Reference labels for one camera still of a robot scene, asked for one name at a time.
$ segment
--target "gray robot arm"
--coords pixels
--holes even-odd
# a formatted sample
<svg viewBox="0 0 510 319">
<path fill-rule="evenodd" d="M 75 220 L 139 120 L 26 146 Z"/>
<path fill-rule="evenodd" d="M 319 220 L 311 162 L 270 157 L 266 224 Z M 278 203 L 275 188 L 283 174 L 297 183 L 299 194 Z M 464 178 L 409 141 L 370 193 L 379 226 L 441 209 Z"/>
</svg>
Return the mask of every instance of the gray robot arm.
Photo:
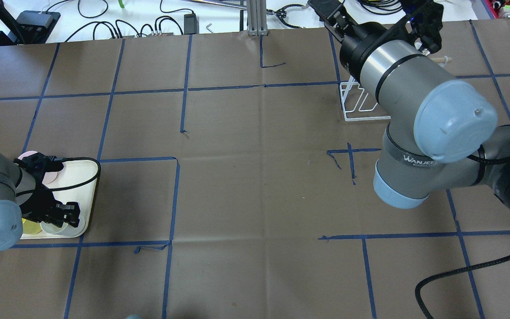
<svg viewBox="0 0 510 319">
<path fill-rule="evenodd" d="M 0 154 L 0 251 L 21 238 L 21 218 L 57 227 L 64 222 L 78 226 L 80 208 L 77 202 L 62 204 L 42 183 L 45 172 L 61 170 L 62 162 L 67 160 L 36 153 L 22 161 L 11 162 Z"/>
<path fill-rule="evenodd" d="M 344 68 L 391 115 L 375 167 L 378 196 L 413 208 L 431 191 L 487 184 L 510 208 L 510 125 L 496 129 L 492 105 L 425 57 L 441 47 L 442 6 L 401 0 L 407 14 L 387 30 L 357 24 L 338 0 L 309 4 L 342 44 Z"/>
</svg>

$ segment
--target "metal bracket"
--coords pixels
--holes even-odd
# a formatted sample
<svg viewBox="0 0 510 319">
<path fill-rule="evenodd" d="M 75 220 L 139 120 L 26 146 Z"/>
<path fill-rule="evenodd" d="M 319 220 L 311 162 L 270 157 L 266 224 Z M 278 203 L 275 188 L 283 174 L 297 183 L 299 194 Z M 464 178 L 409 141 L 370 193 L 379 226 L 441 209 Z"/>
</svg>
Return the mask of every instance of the metal bracket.
<svg viewBox="0 0 510 319">
<path fill-rule="evenodd" d="M 267 0 L 247 0 L 247 34 L 267 35 Z"/>
</svg>

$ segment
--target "table surface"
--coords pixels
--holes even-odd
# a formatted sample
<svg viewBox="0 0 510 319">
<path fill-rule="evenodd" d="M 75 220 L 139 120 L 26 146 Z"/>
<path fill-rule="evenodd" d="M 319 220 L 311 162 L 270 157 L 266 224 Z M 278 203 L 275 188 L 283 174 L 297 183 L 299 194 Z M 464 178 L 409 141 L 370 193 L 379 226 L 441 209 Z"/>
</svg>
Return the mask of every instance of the table surface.
<svg viewBox="0 0 510 319">
<path fill-rule="evenodd" d="M 510 20 L 442 35 L 510 123 Z M 0 318 L 420 318 L 421 279 L 510 254 L 487 186 L 377 198 L 387 122 L 343 120 L 337 49 L 324 28 L 0 47 L 0 152 L 102 163 L 83 237 L 0 252 Z M 423 297 L 510 317 L 510 263 Z"/>
</svg>

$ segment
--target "power adapter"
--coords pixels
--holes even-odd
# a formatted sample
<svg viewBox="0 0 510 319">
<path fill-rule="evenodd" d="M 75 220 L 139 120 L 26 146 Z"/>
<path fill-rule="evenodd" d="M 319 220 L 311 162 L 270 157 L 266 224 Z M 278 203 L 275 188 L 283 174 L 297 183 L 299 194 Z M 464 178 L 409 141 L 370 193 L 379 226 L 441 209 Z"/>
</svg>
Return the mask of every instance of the power adapter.
<svg viewBox="0 0 510 319">
<path fill-rule="evenodd" d="M 198 26 L 198 16 L 195 13 L 184 15 L 184 34 L 198 34 L 200 27 Z"/>
</svg>

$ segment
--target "white tray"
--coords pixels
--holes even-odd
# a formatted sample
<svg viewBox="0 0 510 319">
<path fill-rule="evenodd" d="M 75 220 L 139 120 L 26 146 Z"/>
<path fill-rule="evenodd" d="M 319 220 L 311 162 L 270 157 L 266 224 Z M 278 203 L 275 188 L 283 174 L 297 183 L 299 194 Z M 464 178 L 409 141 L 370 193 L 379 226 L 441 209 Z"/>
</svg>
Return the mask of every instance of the white tray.
<svg viewBox="0 0 510 319">
<path fill-rule="evenodd" d="M 90 179 L 97 172 L 97 165 L 92 161 L 65 162 L 64 169 L 58 172 L 58 176 L 49 184 L 48 188 L 57 188 L 82 183 Z M 53 192 L 54 198 L 66 204 L 66 202 L 78 202 L 80 204 L 80 223 L 83 223 L 79 232 L 72 236 L 59 234 L 48 234 L 44 230 L 38 234 L 23 234 L 21 239 L 42 239 L 42 238 L 74 238 L 82 235 L 88 228 L 89 216 L 92 210 L 93 194 L 96 191 L 97 179 L 84 186 L 72 190 Z"/>
</svg>

